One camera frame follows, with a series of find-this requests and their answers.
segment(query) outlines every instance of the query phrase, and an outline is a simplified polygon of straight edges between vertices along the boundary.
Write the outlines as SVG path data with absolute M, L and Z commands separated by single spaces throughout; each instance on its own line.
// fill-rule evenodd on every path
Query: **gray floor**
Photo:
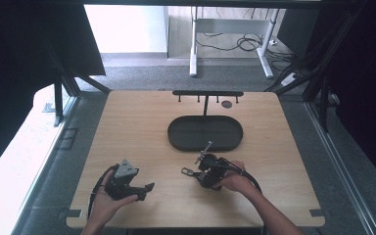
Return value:
M 264 78 L 256 59 L 201 60 L 199 75 L 188 75 L 187 60 L 164 55 L 104 55 L 107 76 L 96 80 L 114 90 L 242 90 L 263 91 Z M 78 80 L 81 97 L 74 105 L 14 234 L 79 234 L 66 226 L 69 207 L 108 95 Z M 280 97 L 306 170 L 326 218 L 324 226 L 303 228 L 306 234 L 367 234 L 321 141 L 301 93 L 305 85 Z M 328 111 L 329 133 L 360 194 L 376 219 L 376 169 L 342 127 L 334 108 Z M 124 234 L 107 228 L 104 234 Z M 232 230 L 156 230 L 144 234 L 231 234 Z

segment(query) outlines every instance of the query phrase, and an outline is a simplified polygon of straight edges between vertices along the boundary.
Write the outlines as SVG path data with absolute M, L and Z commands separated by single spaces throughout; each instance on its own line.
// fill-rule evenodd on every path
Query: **black curtain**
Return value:
M 60 78 L 49 47 L 66 71 L 105 74 L 82 5 L 0 0 L 0 156 L 31 110 L 34 94 Z
M 376 166 L 376 1 L 367 1 L 329 72 L 337 115 Z

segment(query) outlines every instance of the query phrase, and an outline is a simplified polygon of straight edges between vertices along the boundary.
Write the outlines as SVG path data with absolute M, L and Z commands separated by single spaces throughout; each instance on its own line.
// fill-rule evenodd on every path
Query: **black cable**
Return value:
M 296 60 L 292 60 L 291 65 L 283 69 L 282 72 L 280 72 L 280 74 L 277 76 L 274 83 L 271 86 L 267 87 L 264 91 L 273 91 L 294 70 L 306 67 L 310 65 L 311 63 L 317 63 L 320 60 L 320 56 L 323 55 L 324 51 L 327 49 L 327 45 L 329 45 L 328 42 L 332 40 L 333 35 L 335 35 L 336 31 L 338 30 L 339 25 L 342 23 L 343 20 L 344 20 L 344 16 L 341 19 L 337 20 L 335 24 L 332 26 L 331 30 L 328 31 L 328 33 L 323 37 L 323 39 L 307 55 L 303 56 L 302 58 L 297 58 Z M 308 74 L 302 75 L 302 77 L 300 77 L 298 81 L 291 82 L 288 86 L 296 87 L 296 85 L 308 80 L 311 76 L 314 76 L 318 72 L 318 69 L 319 67 L 315 67 L 315 69 L 313 69 L 311 72 L 309 72 Z
M 266 17 L 264 18 L 265 20 L 267 20 L 268 11 L 270 11 L 270 8 L 267 8 Z
M 284 61 L 284 60 L 280 60 L 280 61 L 270 61 L 270 67 L 273 68 L 274 70 L 276 71 L 282 71 L 283 70 L 283 67 L 282 69 L 278 68 L 277 66 L 275 66 L 274 64 L 275 63 L 289 63 L 290 64 L 290 61 Z
M 243 15 L 243 19 L 246 17 L 247 13 L 250 12 L 250 9 L 251 8 L 247 9 L 246 13 Z
M 227 159 L 224 159 L 224 160 L 227 161 L 228 163 L 230 163 L 231 165 L 234 165 L 234 166 L 223 165 L 223 164 L 212 164 L 212 165 L 210 165 L 210 167 L 219 167 L 219 168 L 225 168 L 225 169 L 228 169 L 228 170 L 233 170 L 234 172 L 237 172 L 240 175 L 242 175 L 242 176 L 248 178 L 250 181 L 252 181 L 253 185 L 255 185 L 255 187 L 261 192 L 261 188 L 260 188 L 258 181 L 255 180 L 255 178 L 252 175 L 250 175 L 248 172 L 241 169 L 240 167 L 236 166 L 235 164 L 233 164 L 229 160 L 227 160 Z
M 99 180 L 97 181 L 97 183 L 96 183 L 96 185 L 94 186 L 93 190 L 91 191 L 90 199 L 88 200 L 87 219 L 90 217 L 91 210 L 92 210 L 92 208 L 93 208 L 93 202 L 94 202 L 94 199 L 96 198 L 97 191 L 99 190 L 99 188 L 100 188 L 101 186 L 104 186 L 104 185 L 102 185 L 103 179 L 105 178 L 106 174 L 109 173 L 110 170 L 116 170 L 116 169 L 118 169 L 118 164 L 115 164 L 115 165 L 110 166 L 110 167 L 109 167 L 109 168 L 103 173 L 103 175 L 99 178 Z
M 255 15 L 255 11 L 256 11 L 256 8 L 253 8 L 253 11 L 252 11 L 252 16 L 250 17 L 250 19 L 253 18 L 253 16 Z
M 223 33 L 219 33 L 219 34 L 213 34 L 213 35 L 206 35 L 208 37 L 214 37 L 214 36 L 220 36 L 222 35 Z M 211 47 L 213 49 L 216 49 L 216 50 L 220 50 L 220 51 L 232 51 L 232 50 L 235 50 L 237 48 L 240 48 L 242 49 L 243 51 L 254 51 L 256 50 L 258 47 L 259 47 L 259 43 L 257 40 L 253 39 L 252 37 L 246 37 L 247 34 L 244 34 L 241 38 L 239 38 L 237 40 L 237 46 L 235 47 L 232 47 L 232 48 L 220 48 L 220 47 L 215 47 L 215 46 L 211 46 L 211 45 L 207 45 L 207 44 L 203 44 L 201 42 L 199 42 L 198 40 L 196 40 L 196 42 L 200 45 L 200 46 L 203 46 L 203 47 Z M 244 43 L 249 43 L 249 45 L 252 46 L 252 48 L 245 48 L 243 46 Z
M 220 32 L 220 33 L 211 34 L 211 35 L 207 35 L 206 33 L 204 33 L 204 36 L 206 36 L 206 37 L 215 37 L 215 36 L 220 36 L 222 34 L 224 34 L 224 33 Z
M 283 59 L 284 61 L 291 61 L 295 57 L 295 54 L 293 53 L 274 52 L 269 49 L 267 49 L 266 51 L 270 57 Z
M 215 7 L 215 11 L 218 14 L 219 18 L 222 19 L 222 16 L 219 14 L 218 7 Z
M 258 19 L 261 19 L 261 14 L 263 13 L 263 8 L 260 8 L 260 13 L 258 14 Z

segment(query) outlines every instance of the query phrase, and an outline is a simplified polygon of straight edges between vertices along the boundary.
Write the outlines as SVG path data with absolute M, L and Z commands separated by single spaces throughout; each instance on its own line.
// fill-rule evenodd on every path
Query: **white wall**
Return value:
M 100 53 L 166 52 L 161 6 L 85 5 Z

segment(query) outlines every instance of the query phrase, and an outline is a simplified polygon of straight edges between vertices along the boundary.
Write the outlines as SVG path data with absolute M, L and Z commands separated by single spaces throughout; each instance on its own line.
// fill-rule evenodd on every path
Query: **wire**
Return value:
M 204 33 L 204 36 L 207 36 L 207 37 L 215 37 L 215 36 L 220 36 L 220 35 L 222 35 L 222 34 L 224 34 L 224 33 L 216 33 L 216 34 L 206 34 L 206 33 Z
M 212 35 L 206 35 L 207 37 L 215 37 L 215 36 L 220 36 L 222 35 L 223 33 L 218 33 L 218 34 L 212 34 Z M 211 46 L 211 45 L 208 45 L 208 44 L 203 44 L 201 42 L 199 42 L 198 40 L 196 40 L 196 42 L 200 45 L 200 46 L 203 46 L 203 47 L 210 47 L 210 48 L 213 48 L 213 49 L 216 49 L 216 50 L 220 50 L 220 51 L 232 51 L 232 50 L 235 50 L 237 48 L 240 48 L 242 49 L 243 51 L 254 51 L 256 50 L 260 44 L 259 42 L 252 38 L 252 37 L 247 37 L 246 35 L 248 34 L 244 34 L 242 37 L 240 37 L 238 40 L 237 40 L 237 46 L 235 47 L 232 47 L 232 48 L 220 48 L 220 47 L 215 47 L 215 46 Z M 248 47 L 245 47 L 244 44 L 247 43 L 249 46 L 251 46 L 251 48 L 248 48 Z
M 270 11 L 270 8 L 267 8 L 266 17 L 264 18 L 265 20 L 267 20 L 268 11 Z
M 288 62 L 288 61 L 283 61 L 283 60 L 280 60 L 280 61 L 271 61 L 271 62 L 270 62 L 270 66 L 271 66 L 274 70 L 276 70 L 276 71 L 282 71 L 284 67 L 282 67 L 282 69 L 280 69 L 279 67 L 277 67 L 277 66 L 275 65 L 275 63 L 289 63 L 289 64 L 290 64 L 290 62 Z
M 250 12 L 250 10 L 252 10 L 252 8 L 249 8 L 249 9 L 247 10 L 247 12 L 243 15 L 243 19 L 246 18 L 246 15 Z M 255 15 L 255 11 L 256 11 L 256 8 L 253 8 L 252 15 L 250 16 L 250 19 L 252 19 L 253 16 Z
M 293 71 L 303 69 L 304 67 L 319 63 L 319 60 L 321 60 L 321 56 L 325 51 L 327 50 L 329 43 L 333 36 L 335 35 L 336 31 L 338 30 L 339 25 L 344 20 L 344 17 L 338 19 L 334 25 L 332 26 L 331 30 L 323 37 L 323 39 L 305 56 L 302 58 L 297 58 L 295 60 L 291 60 L 291 65 L 287 68 L 283 69 L 280 74 L 277 76 L 274 83 L 267 87 L 264 91 L 273 91 L 277 92 L 276 88 L 280 86 L 281 82 Z M 282 93 L 285 91 L 292 89 L 293 87 L 296 87 L 299 84 L 304 83 L 305 81 L 309 80 L 311 77 L 315 76 L 319 71 L 319 65 L 316 66 L 314 69 L 312 69 L 307 74 L 301 74 L 300 77 L 293 82 L 291 82 L 289 85 L 287 85 L 288 89 L 285 89 L 284 87 L 280 88 L 283 89 Z
M 253 185 L 255 185 L 255 187 L 261 192 L 261 188 L 260 188 L 258 181 L 255 180 L 248 172 L 246 172 L 244 169 L 241 169 L 240 167 L 236 166 L 234 163 L 230 162 L 229 160 L 227 160 L 225 158 L 222 158 L 222 159 L 225 160 L 226 162 L 228 162 L 229 164 L 233 165 L 233 166 L 223 165 L 223 164 L 212 164 L 210 166 L 211 167 L 225 168 L 225 169 L 233 170 L 234 172 L 239 173 L 240 175 L 242 175 L 242 176 L 248 178 L 250 181 L 252 181 Z
M 222 16 L 219 14 L 218 7 L 215 7 L 215 10 L 216 10 L 216 13 L 218 14 L 218 16 L 219 16 L 220 18 L 222 18 Z
M 108 174 L 110 170 L 117 170 L 117 169 L 118 169 L 118 164 L 110 166 L 108 169 L 106 169 L 106 171 L 97 181 L 96 185 L 91 191 L 90 198 L 88 200 L 87 219 L 90 217 L 91 210 L 93 209 L 93 202 L 94 202 L 94 199 L 96 198 L 97 191 L 99 190 L 100 186 L 103 186 L 102 185 L 103 179 L 106 177 L 106 174 Z
M 260 13 L 258 14 L 258 18 L 261 19 L 261 14 L 263 13 L 263 8 L 260 8 Z

